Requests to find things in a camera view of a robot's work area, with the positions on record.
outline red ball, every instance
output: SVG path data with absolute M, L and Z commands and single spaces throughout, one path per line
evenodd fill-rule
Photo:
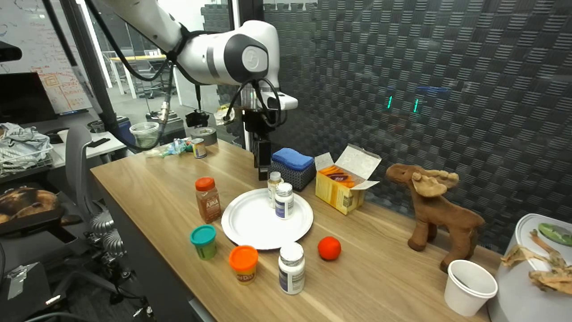
M 333 261 L 341 253 L 341 244 L 336 238 L 332 236 L 324 237 L 318 243 L 318 252 L 320 257 L 327 261 Z

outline blue sponge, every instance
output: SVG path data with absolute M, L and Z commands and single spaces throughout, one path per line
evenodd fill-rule
M 288 168 L 296 171 L 306 170 L 312 163 L 314 158 L 311 156 L 300 154 L 291 148 L 282 148 L 272 155 L 272 160 L 280 162 Z

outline cardboard box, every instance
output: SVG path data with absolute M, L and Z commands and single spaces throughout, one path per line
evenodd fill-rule
M 344 215 L 361 206 L 366 189 L 379 183 L 368 179 L 382 161 L 381 157 L 360 147 L 348 144 L 336 163 L 329 152 L 315 157 L 314 161 L 317 170 L 316 195 Z M 344 170 L 345 174 L 326 175 L 320 172 L 334 165 Z M 351 188 L 345 181 L 348 175 L 355 184 Z

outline plate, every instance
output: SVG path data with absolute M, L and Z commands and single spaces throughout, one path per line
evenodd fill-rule
M 278 218 L 268 206 L 268 189 L 257 189 L 236 197 L 224 210 L 221 224 L 227 237 L 237 245 L 277 249 L 299 240 L 312 226 L 312 207 L 297 194 L 293 212 L 288 220 Z

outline orange lid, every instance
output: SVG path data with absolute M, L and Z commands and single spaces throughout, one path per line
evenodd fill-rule
M 204 176 L 194 182 L 194 187 L 198 191 L 209 191 L 215 187 L 215 180 L 209 176 Z
M 252 246 L 237 246 L 228 261 L 234 270 L 249 270 L 258 262 L 258 251 Z

